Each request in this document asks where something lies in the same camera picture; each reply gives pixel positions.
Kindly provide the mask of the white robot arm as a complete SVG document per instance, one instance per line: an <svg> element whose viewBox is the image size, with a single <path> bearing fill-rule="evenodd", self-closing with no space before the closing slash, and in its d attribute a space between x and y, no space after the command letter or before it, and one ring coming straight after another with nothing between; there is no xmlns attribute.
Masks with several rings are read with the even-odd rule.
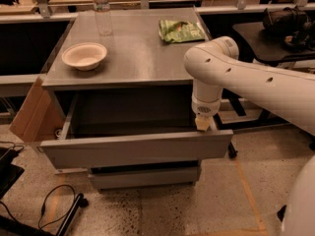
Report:
<svg viewBox="0 0 315 236"><path fill-rule="evenodd" d="M183 62L193 78L192 109L199 130L218 113L228 89L315 135L315 76L238 59L236 42L223 36L191 47ZM315 156L298 174L283 215L281 236L315 236Z"/></svg>

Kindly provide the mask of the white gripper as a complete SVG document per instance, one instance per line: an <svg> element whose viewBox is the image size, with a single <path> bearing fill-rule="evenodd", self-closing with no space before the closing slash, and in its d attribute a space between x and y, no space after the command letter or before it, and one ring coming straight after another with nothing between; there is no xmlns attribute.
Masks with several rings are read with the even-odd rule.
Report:
<svg viewBox="0 0 315 236"><path fill-rule="evenodd" d="M192 96L192 110L197 115L195 118L195 124L198 131L206 132L210 129L212 124L212 118L220 109L221 99L208 102L198 99L195 95Z"/></svg>

